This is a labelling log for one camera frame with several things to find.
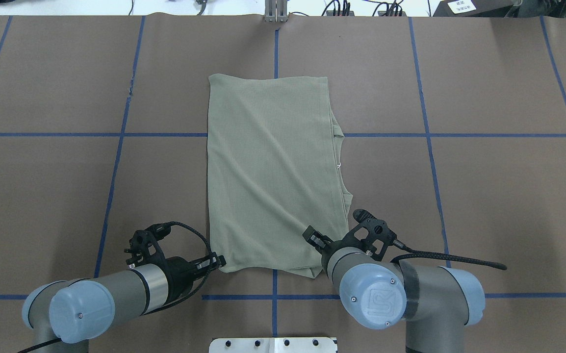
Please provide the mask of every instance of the cloth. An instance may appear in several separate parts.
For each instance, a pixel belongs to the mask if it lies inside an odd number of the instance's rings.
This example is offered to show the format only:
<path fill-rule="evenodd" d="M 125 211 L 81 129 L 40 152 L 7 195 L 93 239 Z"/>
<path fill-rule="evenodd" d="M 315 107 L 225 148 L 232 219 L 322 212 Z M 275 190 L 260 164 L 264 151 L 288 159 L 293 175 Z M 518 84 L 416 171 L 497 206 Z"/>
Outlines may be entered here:
<path fill-rule="evenodd" d="M 308 225 L 341 239 L 353 195 L 342 182 L 344 134 L 325 77 L 209 77 L 207 191 L 211 248 L 247 267 L 316 277 Z"/>

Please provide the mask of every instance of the light blue joint cap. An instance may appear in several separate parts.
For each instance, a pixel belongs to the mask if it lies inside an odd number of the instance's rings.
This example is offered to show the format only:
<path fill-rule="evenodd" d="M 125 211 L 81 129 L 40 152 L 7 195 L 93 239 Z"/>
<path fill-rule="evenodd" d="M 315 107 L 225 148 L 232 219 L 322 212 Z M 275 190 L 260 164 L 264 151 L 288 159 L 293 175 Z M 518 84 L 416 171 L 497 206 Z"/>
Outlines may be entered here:
<path fill-rule="evenodd" d="M 466 304 L 468 305 L 468 321 L 465 323 L 465 326 L 477 324 L 483 317 L 483 310 L 486 308 L 486 295 L 483 293 L 481 283 L 475 275 L 468 271 L 444 266 L 439 267 L 451 273 L 460 285 L 460 288 L 462 288 Z"/>
<path fill-rule="evenodd" d="M 384 266 L 371 263 L 346 271 L 339 283 L 339 297 L 357 322 L 373 330 L 399 322 L 407 305 L 399 277 Z"/>
<path fill-rule="evenodd" d="M 114 317 L 113 296 L 95 281 L 80 281 L 63 288 L 50 302 L 52 330 L 69 344 L 102 335 Z"/>
<path fill-rule="evenodd" d="M 26 300 L 24 301 L 24 305 L 21 307 L 21 319 L 24 321 L 24 324 L 28 326 L 30 330 L 34 330 L 32 325 L 30 324 L 30 307 L 32 306 L 32 303 L 34 303 L 34 300 L 37 299 L 39 294 L 41 294 L 41 292 L 44 289 L 46 289 L 49 286 L 52 286 L 52 284 L 59 282 L 65 282 L 65 281 L 54 281 L 52 283 L 43 284 L 43 286 L 40 286 L 36 290 L 33 290 L 32 293 L 30 293 L 28 297 L 26 297 Z"/>

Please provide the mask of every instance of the white floor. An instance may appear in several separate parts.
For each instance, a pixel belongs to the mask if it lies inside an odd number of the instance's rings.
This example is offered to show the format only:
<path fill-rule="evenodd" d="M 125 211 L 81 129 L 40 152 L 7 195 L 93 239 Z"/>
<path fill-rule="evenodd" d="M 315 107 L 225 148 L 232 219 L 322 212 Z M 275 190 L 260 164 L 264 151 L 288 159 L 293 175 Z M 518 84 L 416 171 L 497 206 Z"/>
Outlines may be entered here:
<path fill-rule="evenodd" d="M 131 0 L 16 0 L 0 4 L 0 15 L 126 15 Z M 209 0 L 206 15 L 236 15 L 264 13 L 264 0 Z M 290 12 L 319 16 L 325 0 L 289 0 Z M 376 4 L 364 0 L 351 0 L 355 16 L 370 16 Z M 439 0 L 430 0 L 431 11 L 435 11 Z M 407 16 L 428 16 L 426 0 L 404 0 L 401 4 Z M 200 9 L 195 0 L 135 0 L 133 14 L 143 15 L 156 12 L 169 14 L 196 14 Z"/>

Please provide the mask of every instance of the white sticker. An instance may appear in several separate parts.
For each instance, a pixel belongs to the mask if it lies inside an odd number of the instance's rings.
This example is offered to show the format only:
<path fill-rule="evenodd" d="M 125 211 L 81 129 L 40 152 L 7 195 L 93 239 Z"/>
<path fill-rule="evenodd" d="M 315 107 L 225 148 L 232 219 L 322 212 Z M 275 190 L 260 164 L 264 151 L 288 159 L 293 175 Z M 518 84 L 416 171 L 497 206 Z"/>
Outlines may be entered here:
<path fill-rule="evenodd" d="M 473 5 L 473 2 L 471 2 L 471 0 L 458 0 L 449 2 L 448 5 L 454 14 L 467 13 L 468 11 L 474 11 L 477 9 L 477 7 Z"/>

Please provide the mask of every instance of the metal bracket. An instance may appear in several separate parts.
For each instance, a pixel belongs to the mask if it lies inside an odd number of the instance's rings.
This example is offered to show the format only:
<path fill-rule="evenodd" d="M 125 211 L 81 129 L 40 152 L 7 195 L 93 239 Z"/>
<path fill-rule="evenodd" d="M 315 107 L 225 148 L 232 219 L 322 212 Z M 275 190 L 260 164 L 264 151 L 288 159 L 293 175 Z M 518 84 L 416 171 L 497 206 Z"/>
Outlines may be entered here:
<path fill-rule="evenodd" d="M 287 22 L 287 0 L 265 0 L 266 22 Z"/>
<path fill-rule="evenodd" d="M 209 353 L 337 353 L 332 337 L 214 339 Z"/>

